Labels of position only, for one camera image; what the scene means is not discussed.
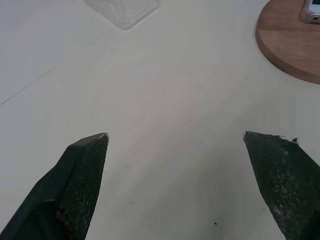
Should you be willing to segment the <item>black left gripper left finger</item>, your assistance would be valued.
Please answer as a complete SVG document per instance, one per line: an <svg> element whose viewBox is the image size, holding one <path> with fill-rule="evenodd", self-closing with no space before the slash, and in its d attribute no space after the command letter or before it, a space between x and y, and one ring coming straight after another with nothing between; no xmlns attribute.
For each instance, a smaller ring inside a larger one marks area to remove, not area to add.
<svg viewBox="0 0 320 240"><path fill-rule="evenodd" d="M85 240L100 193L109 135L69 145L31 189L0 240Z"/></svg>

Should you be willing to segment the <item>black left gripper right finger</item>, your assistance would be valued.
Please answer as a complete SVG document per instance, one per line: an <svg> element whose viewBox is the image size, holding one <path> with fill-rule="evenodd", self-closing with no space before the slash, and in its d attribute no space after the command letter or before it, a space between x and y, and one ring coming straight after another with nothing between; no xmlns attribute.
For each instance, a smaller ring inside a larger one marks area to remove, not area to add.
<svg viewBox="0 0 320 240"><path fill-rule="evenodd" d="M286 240L320 240L320 166L296 138L246 131L263 200Z"/></svg>

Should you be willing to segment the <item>round wooden base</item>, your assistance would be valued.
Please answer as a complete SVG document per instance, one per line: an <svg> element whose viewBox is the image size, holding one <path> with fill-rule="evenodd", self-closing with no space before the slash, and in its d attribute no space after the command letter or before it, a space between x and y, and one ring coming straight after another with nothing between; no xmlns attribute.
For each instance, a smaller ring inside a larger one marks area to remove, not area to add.
<svg viewBox="0 0 320 240"><path fill-rule="evenodd" d="M320 85L320 24L306 23L306 0L269 0L256 23L261 53L288 75Z"/></svg>

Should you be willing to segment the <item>clear plastic container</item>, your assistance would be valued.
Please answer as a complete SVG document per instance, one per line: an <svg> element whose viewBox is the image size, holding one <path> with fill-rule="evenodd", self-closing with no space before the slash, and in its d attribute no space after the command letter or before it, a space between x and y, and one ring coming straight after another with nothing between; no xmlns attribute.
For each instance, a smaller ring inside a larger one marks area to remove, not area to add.
<svg viewBox="0 0 320 240"><path fill-rule="evenodd" d="M82 0L121 30L130 30L156 11L161 0Z"/></svg>

